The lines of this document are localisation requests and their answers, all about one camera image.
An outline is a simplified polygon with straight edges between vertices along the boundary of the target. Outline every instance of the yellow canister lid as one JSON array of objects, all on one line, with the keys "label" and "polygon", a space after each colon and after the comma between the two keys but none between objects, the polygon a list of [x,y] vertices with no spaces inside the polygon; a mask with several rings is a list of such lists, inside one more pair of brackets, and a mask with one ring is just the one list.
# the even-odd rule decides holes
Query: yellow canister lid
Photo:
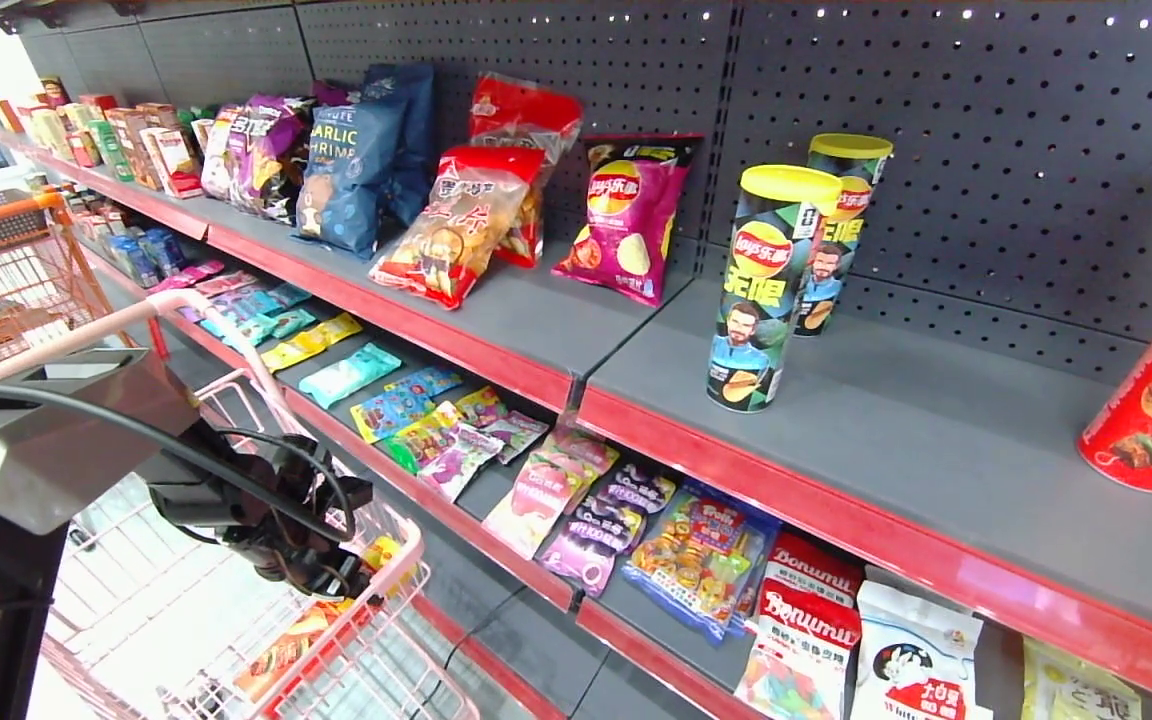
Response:
[{"label": "yellow canister lid", "polygon": [[823,132],[812,138],[812,146],[808,151],[849,160],[877,160],[892,154],[892,143],[869,135]]},{"label": "yellow canister lid", "polygon": [[755,165],[740,176],[741,190],[767,200],[810,202],[820,213],[832,215],[842,195],[842,181],[798,165]]}]

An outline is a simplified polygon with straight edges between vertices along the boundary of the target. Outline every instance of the black device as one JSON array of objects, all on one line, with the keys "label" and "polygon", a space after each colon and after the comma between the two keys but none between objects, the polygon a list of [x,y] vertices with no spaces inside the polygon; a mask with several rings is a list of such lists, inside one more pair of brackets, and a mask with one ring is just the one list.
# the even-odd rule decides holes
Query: black device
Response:
[{"label": "black device", "polygon": [[[268,450],[241,454],[227,435]],[[371,579],[340,547],[371,483],[338,477],[314,439],[212,427],[145,350],[38,366],[0,382],[0,720],[26,715],[69,520],[132,471],[165,520],[262,578],[325,600],[357,598]]]}]

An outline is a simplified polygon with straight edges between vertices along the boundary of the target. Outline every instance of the orange shopping cart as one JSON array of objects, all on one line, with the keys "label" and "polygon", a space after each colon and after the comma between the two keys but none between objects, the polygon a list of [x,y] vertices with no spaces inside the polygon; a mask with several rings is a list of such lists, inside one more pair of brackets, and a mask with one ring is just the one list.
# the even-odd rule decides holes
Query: orange shopping cart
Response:
[{"label": "orange shopping cart", "polygon": [[0,361],[109,314],[58,194],[0,192]]}]

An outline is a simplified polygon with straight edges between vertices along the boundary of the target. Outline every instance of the shopping cart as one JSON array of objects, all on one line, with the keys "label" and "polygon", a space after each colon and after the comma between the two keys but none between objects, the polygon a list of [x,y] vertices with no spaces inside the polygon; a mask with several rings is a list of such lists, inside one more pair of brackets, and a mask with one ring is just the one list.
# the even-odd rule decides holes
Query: shopping cart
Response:
[{"label": "shopping cart", "polygon": [[105,314],[109,301],[69,232],[63,197],[1,191],[0,361]]},{"label": "shopping cart", "polygon": [[[197,391],[204,415],[230,427],[308,434],[251,343],[197,291],[158,293],[96,319],[3,361],[0,379],[182,305],[227,331],[248,364]],[[250,442],[236,448],[257,450]],[[356,511],[349,546],[379,571],[365,600],[347,606],[259,579],[250,562],[187,538],[134,477],[84,515],[90,536],[61,562],[41,654],[97,717],[479,717],[408,629],[412,599],[430,577],[425,546],[420,530],[379,498]]]}]

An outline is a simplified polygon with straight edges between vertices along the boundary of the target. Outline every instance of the lay's chip canister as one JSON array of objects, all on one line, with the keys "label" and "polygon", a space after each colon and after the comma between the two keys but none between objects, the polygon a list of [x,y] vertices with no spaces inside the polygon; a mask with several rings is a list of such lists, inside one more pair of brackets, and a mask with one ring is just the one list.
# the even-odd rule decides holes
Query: lay's chip canister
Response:
[{"label": "lay's chip canister", "polygon": [[708,351],[708,396],[737,414],[757,414],[776,395],[804,270],[823,240],[824,218],[835,213],[842,181],[794,165],[758,165],[741,174],[740,185]]},{"label": "lay's chip canister", "polygon": [[881,137],[825,132],[812,138],[808,167],[840,179],[842,196],[838,199],[836,213],[824,225],[824,237],[812,260],[812,272],[808,274],[794,334],[818,336],[828,327],[861,242],[869,197],[890,154],[892,143]]}]

